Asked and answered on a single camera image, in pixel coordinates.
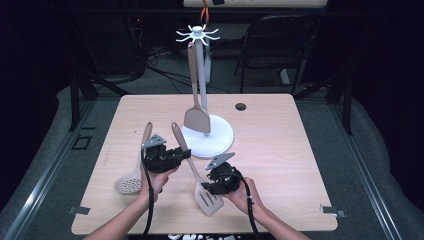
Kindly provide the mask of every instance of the wooden spatula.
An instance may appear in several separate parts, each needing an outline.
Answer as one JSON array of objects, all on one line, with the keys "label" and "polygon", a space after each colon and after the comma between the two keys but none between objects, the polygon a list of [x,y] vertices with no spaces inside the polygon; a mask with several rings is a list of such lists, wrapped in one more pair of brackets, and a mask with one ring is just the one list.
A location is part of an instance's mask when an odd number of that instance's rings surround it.
[{"label": "wooden spatula", "polygon": [[197,61],[196,48],[190,42],[187,47],[188,63],[190,67],[191,87],[193,89],[194,106],[187,110],[184,116],[184,126],[191,130],[210,133],[211,120],[209,114],[200,106],[197,97]]},{"label": "wooden spatula", "polygon": [[[175,139],[177,139],[178,144],[181,147],[181,150],[188,150],[187,144],[185,142],[183,133],[181,132],[180,127],[177,123],[172,123],[172,131],[174,132]],[[194,166],[193,160],[191,158],[187,159],[188,164],[190,165],[191,171],[193,172],[194,178],[196,179],[196,188],[194,190],[194,199],[197,204],[206,213],[208,216],[212,216],[219,209],[224,206],[224,201],[221,196],[212,195],[209,191],[205,190],[202,186],[204,181],[199,173],[197,172],[196,166]]]}]

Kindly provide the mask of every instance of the hand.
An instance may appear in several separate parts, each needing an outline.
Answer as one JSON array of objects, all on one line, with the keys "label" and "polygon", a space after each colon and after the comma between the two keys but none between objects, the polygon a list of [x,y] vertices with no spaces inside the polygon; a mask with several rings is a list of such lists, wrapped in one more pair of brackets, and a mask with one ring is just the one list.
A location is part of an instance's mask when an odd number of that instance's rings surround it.
[{"label": "hand", "polygon": [[[255,209],[263,209],[264,205],[262,203],[262,200],[259,196],[258,190],[256,189],[255,182],[253,179],[245,177],[244,180],[246,181],[247,185],[250,189],[250,194],[252,195],[252,202],[253,204],[253,210]],[[247,193],[246,193],[246,187],[243,182],[240,183],[240,187],[235,191],[231,192],[229,194],[224,195],[224,197],[228,198],[231,202],[236,205],[240,211],[242,211],[245,214],[248,214],[247,211]]]},{"label": "hand", "polygon": [[[141,170],[141,191],[139,197],[141,196],[149,196],[149,183],[147,181],[146,173],[144,171],[143,166],[140,166]],[[152,183],[153,192],[155,194],[155,202],[158,200],[158,195],[162,192],[163,186],[168,182],[169,175],[176,172],[178,167],[171,169],[164,173],[152,173],[148,171],[150,182]]]}]

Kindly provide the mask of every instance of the wooden table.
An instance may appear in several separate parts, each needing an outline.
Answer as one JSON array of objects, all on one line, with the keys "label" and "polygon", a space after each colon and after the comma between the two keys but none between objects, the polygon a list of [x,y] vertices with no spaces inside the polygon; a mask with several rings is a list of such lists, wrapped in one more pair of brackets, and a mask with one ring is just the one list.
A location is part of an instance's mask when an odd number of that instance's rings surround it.
[{"label": "wooden table", "polygon": [[[244,8],[325,8],[327,0],[230,0],[214,5],[206,0],[208,7],[244,7]],[[203,7],[203,1],[184,0],[184,7]]]},{"label": "wooden table", "polygon": [[[246,104],[244,111],[237,103]],[[320,211],[331,206],[295,102],[288,94],[211,94],[209,113],[226,119],[234,129],[228,162],[255,180],[264,204],[300,231],[331,231],[337,220]],[[137,163],[147,122],[153,132],[167,140],[168,149],[178,147],[171,123],[183,126],[184,113],[193,106],[192,95],[128,95],[116,110],[81,202],[88,215],[75,217],[72,232],[88,234],[111,219],[134,200],[136,194],[115,191],[114,183]],[[207,179],[209,160],[194,159]],[[251,233],[248,217],[225,199],[225,206],[207,217],[194,200],[195,181],[186,161],[171,175],[155,204],[150,234]],[[147,214],[131,229],[142,233]],[[258,224],[259,231],[266,231]]]}]

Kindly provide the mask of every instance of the black wire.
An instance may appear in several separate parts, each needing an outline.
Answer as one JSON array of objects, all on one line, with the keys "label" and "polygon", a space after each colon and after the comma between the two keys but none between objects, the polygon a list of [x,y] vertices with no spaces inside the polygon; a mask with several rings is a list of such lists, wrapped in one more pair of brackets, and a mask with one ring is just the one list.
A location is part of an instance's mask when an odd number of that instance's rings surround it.
[{"label": "black wire", "polygon": [[146,223],[146,228],[144,229],[143,235],[141,236],[141,239],[147,239],[147,233],[149,232],[150,229],[150,225],[152,224],[152,218],[153,218],[153,208],[154,208],[154,204],[155,204],[155,192],[154,189],[152,187],[152,182],[150,181],[150,176],[149,176],[149,172],[147,170],[146,164],[144,164],[144,152],[146,150],[143,149],[141,152],[141,162],[143,164],[143,169],[144,172],[146,173],[146,179],[147,179],[147,183],[149,184],[149,215],[147,216],[147,223]]},{"label": "black wire", "polygon": [[247,185],[246,180],[242,175],[235,174],[235,173],[221,173],[219,176],[234,176],[238,177],[243,183],[246,188],[246,195],[247,195],[247,213],[249,216],[250,226],[252,227],[253,233],[255,234],[255,237],[257,240],[262,240],[261,235],[259,234],[258,228],[256,227],[255,218],[253,217],[253,201],[252,201],[252,195],[250,194],[250,188],[249,185]]}]

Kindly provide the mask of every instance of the slotted spatula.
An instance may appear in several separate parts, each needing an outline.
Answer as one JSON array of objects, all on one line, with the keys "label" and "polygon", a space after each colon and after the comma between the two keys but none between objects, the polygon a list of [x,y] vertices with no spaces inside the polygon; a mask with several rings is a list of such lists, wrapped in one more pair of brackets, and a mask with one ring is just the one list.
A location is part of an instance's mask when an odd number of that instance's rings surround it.
[{"label": "slotted spatula", "polygon": [[[177,142],[180,145],[181,150],[183,151],[188,150],[183,133],[181,132],[181,129],[178,126],[178,124],[175,122],[172,123],[172,131],[174,132],[175,139],[177,139]],[[200,177],[196,167],[194,166],[193,160],[191,158],[188,158],[187,162],[190,165],[194,178],[196,179],[194,199],[196,200],[197,204],[199,204],[203,212],[205,212],[206,215],[210,217],[224,206],[224,201],[222,200],[221,196],[212,195],[209,193],[209,191],[203,188],[202,182],[206,182],[206,181],[204,181]]]}]

